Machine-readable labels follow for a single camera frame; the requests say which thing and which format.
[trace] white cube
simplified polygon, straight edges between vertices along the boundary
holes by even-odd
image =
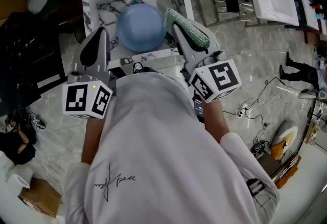
[[[206,103],[225,97],[242,85],[232,59],[196,68],[190,83]]]
[[[80,119],[103,119],[112,90],[102,81],[76,82],[62,86],[62,111]]]

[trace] tiled floor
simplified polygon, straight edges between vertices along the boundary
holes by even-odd
[[[198,14],[195,14],[195,17],[199,21]],[[225,50],[236,62],[243,82],[240,89],[221,100],[224,110],[230,113],[235,113],[246,101],[251,105],[264,88],[265,81],[278,76],[278,67],[284,63],[287,51],[296,61],[312,64],[314,60],[313,47],[304,43],[303,33],[284,29],[283,26],[245,28],[244,23],[230,23],[211,30],[218,39],[220,49]],[[62,34],[60,45],[65,69],[69,71],[74,51],[79,44],[74,35]],[[182,64],[180,60],[175,64],[161,64],[158,71],[180,76]],[[124,69],[131,71],[131,66],[125,66]],[[297,89],[309,87],[309,84],[304,82],[286,84]],[[270,141],[280,123],[284,119],[292,119],[299,127],[297,142],[293,146],[295,148],[305,126],[309,102],[298,99],[295,90],[287,88],[277,80],[267,86],[260,99],[248,115],[254,118],[261,114],[263,121],[269,123],[266,131],[259,133],[259,137]],[[80,160],[86,121],[63,116],[61,101],[61,86],[58,86],[43,94],[41,99],[31,105],[32,111],[46,122],[46,129],[38,133],[37,157],[30,166],[38,177],[48,180],[62,194],[69,165]],[[261,118],[239,119],[230,114],[225,117],[230,130],[238,133],[250,148],[257,132],[262,129]]]

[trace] blue bowl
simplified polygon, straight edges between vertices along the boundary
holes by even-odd
[[[116,33],[119,42],[132,51],[154,50],[164,41],[164,16],[148,4],[130,6],[119,16]]]

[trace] shirt sleeve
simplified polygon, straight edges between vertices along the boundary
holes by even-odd
[[[253,201],[260,223],[270,223],[279,204],[276,185],[237,134],[227,133],[222,137],[220,145],[238,167],[245,181],[257,178],[263,182],[265,188],[253,197]]]
[[[84,208],[85,184],[90,165],[77,163],[72,165],[65,181],[65,221],[69,224],[88,224]]]

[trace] power strip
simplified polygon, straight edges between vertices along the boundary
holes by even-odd
[[[248,105],[246,103],[244,103],[241,107],[241,109],[239,109],[238,111],[236,111],[236,116],[238,118],[241,118],[244,116],[246,108],[248,107]]]

